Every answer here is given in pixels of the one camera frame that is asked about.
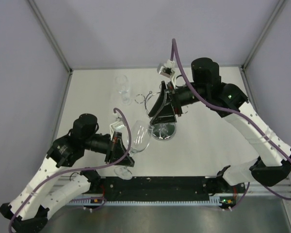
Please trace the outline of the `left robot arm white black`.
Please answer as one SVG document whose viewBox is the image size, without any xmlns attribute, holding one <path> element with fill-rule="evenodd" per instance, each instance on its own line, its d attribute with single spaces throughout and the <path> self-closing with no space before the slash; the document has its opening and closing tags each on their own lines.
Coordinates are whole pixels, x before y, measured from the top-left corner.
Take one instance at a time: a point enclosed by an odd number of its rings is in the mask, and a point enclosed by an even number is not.
<svg viewBox="0 0 291 233">
<path fill-rule="evenodd" d="M 109 134 L 98 134 L 99 124 L 93 114 L 82 114 L 64 136 L 47 151 L 36 174 L 11 202 L 0 207 L 8 219 L 10 233 L 38 233 L 51 217 L 80 194 L 100 188 L 97 170 L 120 165 L 129 157 L 132 135 L 123 112 L 113 109 L 116 120 Z M 74 168 L 86 150 L 104 154 L 104 165 Z"/>
</svg>

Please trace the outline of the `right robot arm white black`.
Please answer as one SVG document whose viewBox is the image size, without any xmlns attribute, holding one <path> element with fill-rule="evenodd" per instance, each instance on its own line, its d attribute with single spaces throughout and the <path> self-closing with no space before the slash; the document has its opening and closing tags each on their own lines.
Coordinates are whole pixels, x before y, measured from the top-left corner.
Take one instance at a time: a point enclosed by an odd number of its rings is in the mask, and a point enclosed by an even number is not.
<svg viewBox="0 0 291 233">
<path fill-rule="evenodd" d="M 169 78 L 161 83 L 158 99 L 149 111 L 151 125 L 175 123 L 183 114 L 182 108 L 198 102 L 188 86 L 176 86 L 175 62 L 160 65 L 158 73 Z M 258 116 L 248 97 L 236 85 L 224 83 L 219 65 L 210 58 L 198 58 L 191 63 L 194 90 L 202 99 L 214 105 L 214 111 L 236 128 L 258 153 L 252 162 L 239 166 L 228 165 L 218 172 L 217 187 L 228 192 L 235 185 L 257 181 L 272 187 L 291 172 L 291 146 L 283 142 Z"/>
</svg>

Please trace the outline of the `chrome wire wine glass rack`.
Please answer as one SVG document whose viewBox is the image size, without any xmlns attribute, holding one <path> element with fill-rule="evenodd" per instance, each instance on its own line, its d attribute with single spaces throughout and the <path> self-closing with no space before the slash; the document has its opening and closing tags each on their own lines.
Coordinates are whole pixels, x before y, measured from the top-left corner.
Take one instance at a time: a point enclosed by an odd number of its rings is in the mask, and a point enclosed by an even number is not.
<svg viewBox="0 0 291 233">
<path fill-rule="evenodd" d="M 149 93 L 145 96 L 144 94 L 137 94 L 134 98 L 134 101 L 137 104 L 142 104 L 145 109 L 145 113 L 147 117 L 151 120 L 152 117 L 148 116 L 149 110 L 147 108 L 147 103 L 154 96 L 158 96 L 159 92 L 153 93 L 149 91 Z M 177 132 L 176 122 L 167 122 L 167 121 L 159 121 L 153 125 L 152 137 L 158 141 L 168 141 L 171 140 Z"/>
</svg>

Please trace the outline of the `clear glass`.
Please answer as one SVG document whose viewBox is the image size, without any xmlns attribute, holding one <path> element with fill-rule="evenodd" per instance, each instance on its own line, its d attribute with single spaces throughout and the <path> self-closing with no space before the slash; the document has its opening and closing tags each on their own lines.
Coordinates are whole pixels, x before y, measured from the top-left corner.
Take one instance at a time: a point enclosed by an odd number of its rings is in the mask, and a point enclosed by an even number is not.
<svg viewBox="0 0 291 233">
<path fill-rule="evenodd" d="M 115 87 L 117 92 L 120 94 L 121 102 L 124 106 L 131 104 L 130 98 L 130 83 L 125 75 L 119 75 L 115 78 Z"/>
<path fill-rule="evenodd" d="M 152 137 L 153 127 L 149 123 L 144 121 L 136 121 L 131 129 L 131 147 L 129 150 L 129 157 L 132 158 L 135 154 L 144 151 L 150 142 Z M 128 169 L 128 166 L 118 166 L 114 169 L 117 177 L 123 180 L 131 180 L 132 173 Z"/>
</svg>

